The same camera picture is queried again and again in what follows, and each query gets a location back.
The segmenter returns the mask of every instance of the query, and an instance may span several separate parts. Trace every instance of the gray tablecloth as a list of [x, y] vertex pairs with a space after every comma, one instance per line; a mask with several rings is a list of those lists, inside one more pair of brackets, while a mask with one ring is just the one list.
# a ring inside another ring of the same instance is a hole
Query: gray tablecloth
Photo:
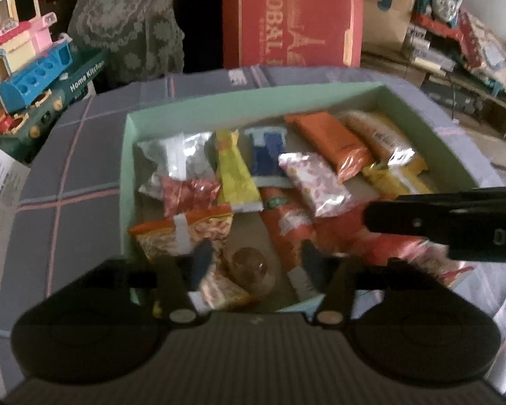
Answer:
[[[449, 117], [410, 83], [363, 69], [247, 67], [132, 83], [73, 105], [34, 160], [13, 226], [0, 292], [0, 362], [6, 388], [22, 374], [9, 350], [19, 316], [104, 259], [120, 254], [119, 179], [129, 112], [187, 97], [306, 83], [381, 81], [456, 154], [476, 183], [500, 186], [489, 162]], [[491, 315], [503, 343], [490, 382], [506, 390], [506, 265], [478, 265], [456, 289]]]

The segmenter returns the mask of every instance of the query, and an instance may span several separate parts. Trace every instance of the green logo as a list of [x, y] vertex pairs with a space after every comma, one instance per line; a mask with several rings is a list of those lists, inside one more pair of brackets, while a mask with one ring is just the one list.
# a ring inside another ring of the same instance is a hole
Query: green logo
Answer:
[[286, 206], [287, 204], [289, 204], [289, 200], [286, 197], [274, 196], [273, 198], [270, 198], [268, 201], [266, 201], [264, 208], [266, 210], [274, 210], [277, 207]]

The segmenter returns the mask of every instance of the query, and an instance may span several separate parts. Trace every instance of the floral lace cloth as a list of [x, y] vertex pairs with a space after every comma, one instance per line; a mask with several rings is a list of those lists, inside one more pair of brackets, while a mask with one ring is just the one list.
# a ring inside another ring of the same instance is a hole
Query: floral lace cloth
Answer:
[[110, 86], [184, 68], [184, 33], [173, 0], [78, 0], [68, 34], [78, 47], [109, 49]]

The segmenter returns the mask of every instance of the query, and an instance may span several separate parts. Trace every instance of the blue toy shelf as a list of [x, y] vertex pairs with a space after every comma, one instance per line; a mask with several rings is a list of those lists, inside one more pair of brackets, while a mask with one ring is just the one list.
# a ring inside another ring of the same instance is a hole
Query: blue toy shelf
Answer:
[[17, 70], [0, 84], [0, 96], [6, 111], [11, 114], [28, 107], [72, 61], [69, 43], [62, 42]]

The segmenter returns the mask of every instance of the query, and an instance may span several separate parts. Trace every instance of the pink and white package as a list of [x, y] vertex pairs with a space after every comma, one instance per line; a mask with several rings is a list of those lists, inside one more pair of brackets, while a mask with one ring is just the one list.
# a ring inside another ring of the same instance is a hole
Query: pink and white package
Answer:
[[347, 188], [337, 181], [336, 174], [319, 154], [281, 154], [278, 162], [316, 217], [338, 216], [356, 205]]

